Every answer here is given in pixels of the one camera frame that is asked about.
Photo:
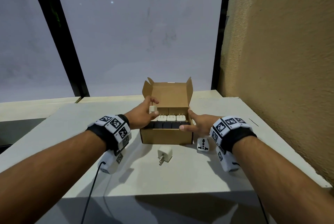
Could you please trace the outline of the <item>black window frame post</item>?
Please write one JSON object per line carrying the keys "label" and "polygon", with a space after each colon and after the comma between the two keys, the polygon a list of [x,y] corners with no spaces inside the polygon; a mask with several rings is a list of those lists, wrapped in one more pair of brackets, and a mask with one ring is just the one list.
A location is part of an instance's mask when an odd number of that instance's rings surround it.
{"label": "black window frame post", "polygon": [[215,49],[215,58],[212,72],[212,81],[211,81],[211,90],[217,90],[219,83],[219,75],[220,75],[220,58],[221,58],[221,49],[224,39],[224,30],[226,27],[226,23],[228,20],[227,10],[228,10],[228,2],[229,0],[221,1],[220,8],[220,17],[218,24],[218,33],[216,40],[216,49]]}
{"label": "black window frame post", "polygon": [[61,0],[38,0],[75,96],[90,97]]}

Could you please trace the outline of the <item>white universal socket adapter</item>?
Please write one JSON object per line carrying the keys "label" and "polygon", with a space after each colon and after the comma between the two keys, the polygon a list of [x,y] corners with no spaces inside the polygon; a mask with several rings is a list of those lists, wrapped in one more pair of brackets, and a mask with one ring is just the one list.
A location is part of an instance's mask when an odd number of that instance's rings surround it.
{"label": "white universal socket adapter", "polygon": [[209,152],[210,144],[208,138],[199,137],[197,139],[197,153]]}

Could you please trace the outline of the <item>person's right hand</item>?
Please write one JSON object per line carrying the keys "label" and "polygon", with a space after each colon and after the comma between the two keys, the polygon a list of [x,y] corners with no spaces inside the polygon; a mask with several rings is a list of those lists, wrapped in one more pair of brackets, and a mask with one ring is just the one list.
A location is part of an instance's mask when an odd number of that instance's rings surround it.
{"label": "person's right hand", "polygon": [[213,124],[222,116],[214,116],[214,115],[197,115],[191,109],[188,110],[189,118],[195,121],[195,131],[192,133],[197,134],[199,137],[205,137],[209,135],[211,127]]}

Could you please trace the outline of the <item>person's right forearm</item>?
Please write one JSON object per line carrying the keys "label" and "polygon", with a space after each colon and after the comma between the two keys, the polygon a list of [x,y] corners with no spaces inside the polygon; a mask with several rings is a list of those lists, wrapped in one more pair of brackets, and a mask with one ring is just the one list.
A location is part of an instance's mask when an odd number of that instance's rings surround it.
{"label": "person's right forearm", "polygon": [[264,142],[243,138],[232,153],[278,224],[334,224],[334,197]]}

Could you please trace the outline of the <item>person's left hand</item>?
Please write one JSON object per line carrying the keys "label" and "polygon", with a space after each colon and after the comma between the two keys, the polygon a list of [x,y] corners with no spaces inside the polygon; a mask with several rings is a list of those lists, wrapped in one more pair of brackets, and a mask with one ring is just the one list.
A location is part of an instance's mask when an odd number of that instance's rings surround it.
{"label": "person's left hand", "polygon": [[159,101],[155,97],[146,96],[142,103],[124,114],[131,130],[142,129],[150,123],[147,115],[149,114],[149,106],[152,103],[159,104]]}

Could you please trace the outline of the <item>black wristband with marker tiles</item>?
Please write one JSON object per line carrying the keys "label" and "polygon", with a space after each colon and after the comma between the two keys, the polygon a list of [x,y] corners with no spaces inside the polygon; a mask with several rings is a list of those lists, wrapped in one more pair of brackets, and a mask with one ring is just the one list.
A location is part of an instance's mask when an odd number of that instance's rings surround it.
{"label": "black wristband with marker tiles", "polygon": [[125,115],[106,115],[91,123],[86,131],[91,131],[106,143],[106,150],[118,156],[132,138],[129,121]]}
{"label": "black wristband with marker tiles", "polygon": [[235,116],[219,118],[211,127],[209,135],[221,150],[231,153],[235,143],[243,138],[257,137],[244,119]]}

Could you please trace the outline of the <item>brown cardboard box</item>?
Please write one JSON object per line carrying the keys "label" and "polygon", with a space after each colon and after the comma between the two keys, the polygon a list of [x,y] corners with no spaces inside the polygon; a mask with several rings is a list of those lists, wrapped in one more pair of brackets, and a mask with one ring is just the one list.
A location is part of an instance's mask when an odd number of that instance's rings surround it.
{"label": "brown cardboard box", "polygon": [[[193,125],[189,118],[189,104],[193,94],[191,77],[187,82],[154,82],[148,78],[142,89],[143,97],[150,95],[159,100],[157,110],[160,115],[185,115],[186,121]],[[179,129],[153,129],[154,121],[140,129],[143,144],[192,144],[193,133]]]}

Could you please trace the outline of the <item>white two-prong wall charger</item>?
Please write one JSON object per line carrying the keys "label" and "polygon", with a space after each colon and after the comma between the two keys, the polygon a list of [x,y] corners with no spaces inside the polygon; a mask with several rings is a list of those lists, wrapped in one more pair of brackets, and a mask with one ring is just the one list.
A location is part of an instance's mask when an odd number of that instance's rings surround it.
{"label": "white two-prong wall charger", "polygon": [[163,163],[169,163],[173,156],[172,148],[169,146],[160,146],[157,150],[159,165]]}

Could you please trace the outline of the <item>person's left forearm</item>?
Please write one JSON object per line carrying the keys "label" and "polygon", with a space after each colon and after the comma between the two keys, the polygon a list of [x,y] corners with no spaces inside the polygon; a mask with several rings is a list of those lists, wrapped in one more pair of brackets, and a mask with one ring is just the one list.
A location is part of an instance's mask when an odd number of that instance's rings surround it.
{"label": "person's left forearm", "polygon": [[106,151],[91,131],[44,149],[0,173],[0,224],[34,224]]}

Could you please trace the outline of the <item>beige window ledge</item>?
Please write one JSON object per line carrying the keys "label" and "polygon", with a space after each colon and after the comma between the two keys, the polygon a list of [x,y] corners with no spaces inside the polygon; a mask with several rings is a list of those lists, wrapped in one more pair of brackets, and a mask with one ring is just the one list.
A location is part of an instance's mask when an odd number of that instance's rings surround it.
{"label": "beige window ledge", "polygon": [[4,102],[0,103],[0,122],[47,118],[67,104],[143,100],[143,95],[126,95]]}

